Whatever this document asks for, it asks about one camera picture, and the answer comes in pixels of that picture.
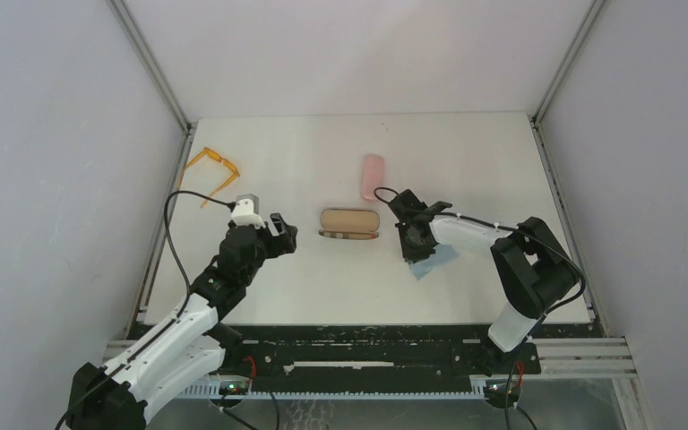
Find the light blue cloth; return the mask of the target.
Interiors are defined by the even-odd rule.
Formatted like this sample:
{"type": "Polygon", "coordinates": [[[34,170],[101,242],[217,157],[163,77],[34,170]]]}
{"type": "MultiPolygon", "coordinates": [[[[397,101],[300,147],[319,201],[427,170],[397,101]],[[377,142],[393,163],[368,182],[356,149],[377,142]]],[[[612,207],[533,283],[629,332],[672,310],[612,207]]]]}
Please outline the light blue cloth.
{"type": "Polygon", "coordinates": [[[433,269],[455,260],[459,254],[450,245],[438,245],[434,253],[420,262],[411,262],[408,265],[410,272],[417,280],[423,279],[433,269]]]}

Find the brown glasses case red stripe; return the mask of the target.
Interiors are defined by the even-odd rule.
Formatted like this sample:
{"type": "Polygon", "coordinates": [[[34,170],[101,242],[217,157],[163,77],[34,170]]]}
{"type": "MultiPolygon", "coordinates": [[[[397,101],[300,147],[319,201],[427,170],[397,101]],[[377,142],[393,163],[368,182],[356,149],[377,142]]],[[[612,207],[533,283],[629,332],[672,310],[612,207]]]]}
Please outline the brown glasses case red stripe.
{"type": "Polygon", "coordinates": [[[373,240],[379,237],[380,216],[364,209],[328,208],[321,212],[319,235],[331,239],[373,240]]]}

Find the pink glasses case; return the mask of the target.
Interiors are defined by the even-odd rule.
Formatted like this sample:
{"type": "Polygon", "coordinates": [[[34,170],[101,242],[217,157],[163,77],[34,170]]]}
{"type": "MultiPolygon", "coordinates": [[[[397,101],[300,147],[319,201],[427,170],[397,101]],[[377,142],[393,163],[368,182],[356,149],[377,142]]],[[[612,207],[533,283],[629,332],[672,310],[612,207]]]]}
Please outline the pink glasses case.
{"type": "Polygon", "coordinates": [[[383,185],[385,161],[380,155],[365,156],[361,175],[361,197],[366,201],[375,201],[374,189],[383,185]]]}

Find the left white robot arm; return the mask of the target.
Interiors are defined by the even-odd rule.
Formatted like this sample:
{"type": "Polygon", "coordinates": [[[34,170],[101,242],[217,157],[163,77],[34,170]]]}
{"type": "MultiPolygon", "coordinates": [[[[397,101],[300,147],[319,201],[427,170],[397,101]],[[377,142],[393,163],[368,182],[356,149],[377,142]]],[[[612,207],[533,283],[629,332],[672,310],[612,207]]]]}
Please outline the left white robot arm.
{"type": "Polygon", "coordinates": [[[183,302],[132,346],[74,374],[57,427],[143,429],[200,377],[220,369],[240,335],[223,319],[243,300],[262,265],[297,249],[297,227],[231,220],[219,251],[189,283],[183,302]]]}

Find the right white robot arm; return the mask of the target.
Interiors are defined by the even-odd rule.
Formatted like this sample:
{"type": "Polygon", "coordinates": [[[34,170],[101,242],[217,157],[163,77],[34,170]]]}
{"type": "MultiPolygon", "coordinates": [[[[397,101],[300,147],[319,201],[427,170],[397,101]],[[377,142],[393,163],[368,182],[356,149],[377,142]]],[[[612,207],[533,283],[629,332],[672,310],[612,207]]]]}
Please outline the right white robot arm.
{"type": "Polygon", "coordinates": [[[409,189],[386,204],[397,219],[402,257],[410,266],[444,250],[490,256],[507,300],[486,335],[495,352],[512,352],[553,311],[585,292],[582,270],[540,218],[509,227],[453,212],[448,202],[427,205],[409,189]]]}

